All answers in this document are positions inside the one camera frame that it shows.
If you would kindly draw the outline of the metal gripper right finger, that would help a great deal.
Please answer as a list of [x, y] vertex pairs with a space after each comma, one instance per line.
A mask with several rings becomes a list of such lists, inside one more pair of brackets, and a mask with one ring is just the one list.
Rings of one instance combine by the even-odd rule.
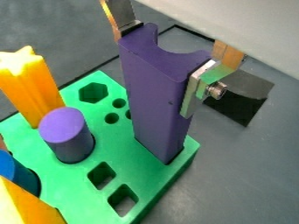
[[206, 97], [218, 100], [225, 94], [226, 85], [220, 79], [230, 75], [238, 68], [244, 53], [216, 40], [213, 42], [210, 59], [197, 68], [188, 79], [188, 85], [181, 101], [180, 115], [188, 119], [196, 109], [196, 101]]

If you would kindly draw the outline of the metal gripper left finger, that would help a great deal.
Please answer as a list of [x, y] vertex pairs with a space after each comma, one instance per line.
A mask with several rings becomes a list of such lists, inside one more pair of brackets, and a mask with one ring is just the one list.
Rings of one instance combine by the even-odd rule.
[[98, 3], [110, 23], [114, 41], [118, 41], [144, 23], [136, 19], [130, 0], [98, 0]]

